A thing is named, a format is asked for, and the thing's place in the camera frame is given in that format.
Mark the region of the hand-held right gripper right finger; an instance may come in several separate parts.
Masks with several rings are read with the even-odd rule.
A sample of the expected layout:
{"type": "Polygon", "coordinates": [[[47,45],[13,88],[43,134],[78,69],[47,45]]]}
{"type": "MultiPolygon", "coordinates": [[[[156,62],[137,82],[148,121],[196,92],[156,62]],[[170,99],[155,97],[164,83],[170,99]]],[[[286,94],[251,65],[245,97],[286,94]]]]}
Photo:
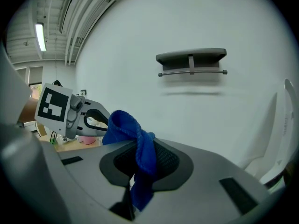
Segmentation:
{"type": "Polygon", "coordinates": [[[178,178],[190,174],[178,189],[155,192],[140,213],[139,224],[226,224],[241,217],[244,207],[251,210],[269,197],[256,178],[216,153],[169,140],[155,142],[189,157],[193,170],[189,172],[180,163],[173,180],[170,176],[159,180],[175,184],[178,178]]]}

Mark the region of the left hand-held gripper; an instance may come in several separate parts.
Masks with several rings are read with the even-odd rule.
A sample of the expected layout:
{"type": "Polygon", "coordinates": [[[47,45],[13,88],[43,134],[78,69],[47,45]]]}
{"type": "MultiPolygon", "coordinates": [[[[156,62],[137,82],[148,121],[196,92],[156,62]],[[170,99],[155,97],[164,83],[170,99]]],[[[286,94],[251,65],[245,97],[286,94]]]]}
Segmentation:
{"type": "Polygon", "coordinates": [[[69,139],[74,139],[76,136],[104,136],[107,128],[79,123],[82,110],[87,118],[91,117],[96,121],[108,123],[110,113],[102,104],[85,99],[83,96],[76,96],[72,89],[45,84],[37,104],[35,119],[69,139]]]}

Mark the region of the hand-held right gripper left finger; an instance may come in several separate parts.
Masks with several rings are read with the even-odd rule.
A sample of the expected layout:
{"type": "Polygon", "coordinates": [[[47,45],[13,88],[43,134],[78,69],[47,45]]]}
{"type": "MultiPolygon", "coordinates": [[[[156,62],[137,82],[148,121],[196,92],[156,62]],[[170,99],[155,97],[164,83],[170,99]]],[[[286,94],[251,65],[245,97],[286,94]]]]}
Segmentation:
{"type": "Polygon", "coordinates": [[[71,221],[137,221],[130,195],[135,153],[132,140],[58,153],[71,221]]]}

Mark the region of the blue cloth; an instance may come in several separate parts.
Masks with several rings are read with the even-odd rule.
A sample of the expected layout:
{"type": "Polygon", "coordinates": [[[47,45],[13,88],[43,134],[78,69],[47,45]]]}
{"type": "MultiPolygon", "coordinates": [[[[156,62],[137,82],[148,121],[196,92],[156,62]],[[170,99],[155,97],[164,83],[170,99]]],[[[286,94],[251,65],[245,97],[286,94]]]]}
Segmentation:
{"type": "Polygon", "coordinates": [[[152,184],[157,179],[157,159],[154,146],[155,134],[146,132],[129,113],[116,110],[109,119],[103,145],[124,140],[136,140],[134,185],[130,190],[132,205],[142,211],[153,197],[152,184]]]}

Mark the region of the white smart toilet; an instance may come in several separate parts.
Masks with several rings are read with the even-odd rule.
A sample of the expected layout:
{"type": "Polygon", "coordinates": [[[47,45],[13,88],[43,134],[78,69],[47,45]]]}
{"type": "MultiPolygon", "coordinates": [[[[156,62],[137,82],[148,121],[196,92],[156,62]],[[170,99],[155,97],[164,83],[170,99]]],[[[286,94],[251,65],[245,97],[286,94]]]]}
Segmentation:
{"type": "Polygon", "coordinates": [[[299,150],[299,98],[289,79],[265,111],[257,110],[241,140],[237,165],[270,189],[299,150]]]}

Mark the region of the brown cardboard box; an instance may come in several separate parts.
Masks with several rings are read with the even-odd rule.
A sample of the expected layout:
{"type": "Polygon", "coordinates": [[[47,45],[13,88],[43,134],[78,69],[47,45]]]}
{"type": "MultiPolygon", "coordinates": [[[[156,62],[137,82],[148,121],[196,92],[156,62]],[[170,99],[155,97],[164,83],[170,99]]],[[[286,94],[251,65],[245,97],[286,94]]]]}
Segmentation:
{"type": "Polygon", "coordinates": [[[52,143],[54,139],[54,135],[51,135],[52,134],[51,130],[49,130],[48,128],[44,127],[44,125],[41,125],[39,123],[37,124],[37,130],[40,134],[40,137],[38,137],[38,139],[40,141],[46,141],[51,143],[57,152],[87,149],[87,148],[99,147],[102,145],[102,137],[95,137],[95,141],[91,144],[85,144],[83,141],[79,142],[77,138],[61,144],[58,142],[58,138],[56,138],[55,143],[52,143]]]}

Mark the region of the fluorescent ceiling light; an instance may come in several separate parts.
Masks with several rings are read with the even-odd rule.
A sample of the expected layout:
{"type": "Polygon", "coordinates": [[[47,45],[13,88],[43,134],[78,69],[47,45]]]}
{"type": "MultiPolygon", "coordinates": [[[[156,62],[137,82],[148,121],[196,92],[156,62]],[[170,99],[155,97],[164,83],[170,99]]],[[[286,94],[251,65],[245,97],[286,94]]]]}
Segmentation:
{"type": "Polygon", "coordinates": [[[43,24],[37,23],[35,25],[35,29],[36,29],[36,36],[37,36],[37,41],[38,41],[38,44],[39,44],[39,48],[42,52],[45,52],[46,51],[46,45],[45,45],[43,24]]]}

